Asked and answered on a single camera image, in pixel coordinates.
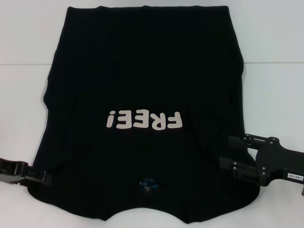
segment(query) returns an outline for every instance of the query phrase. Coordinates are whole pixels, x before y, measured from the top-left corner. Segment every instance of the white table surface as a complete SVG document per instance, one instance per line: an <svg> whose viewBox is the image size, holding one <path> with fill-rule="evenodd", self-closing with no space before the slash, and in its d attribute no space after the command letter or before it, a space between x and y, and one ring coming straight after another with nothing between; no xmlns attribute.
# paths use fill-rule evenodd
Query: white table surface
<svg viewBox="0 0 304 228"><path fill-rule="evenodd" d="M247 133L275 136L291 150L304 144L304 1L301 0L1 0L0 157L32 163L46 125L42 101L68 6L228 5L244 57ZM300 184L277 180L247 207L202 223L184 224L152 209L108 221L75 216L0 182L4 228L302 228Z"/></svg>

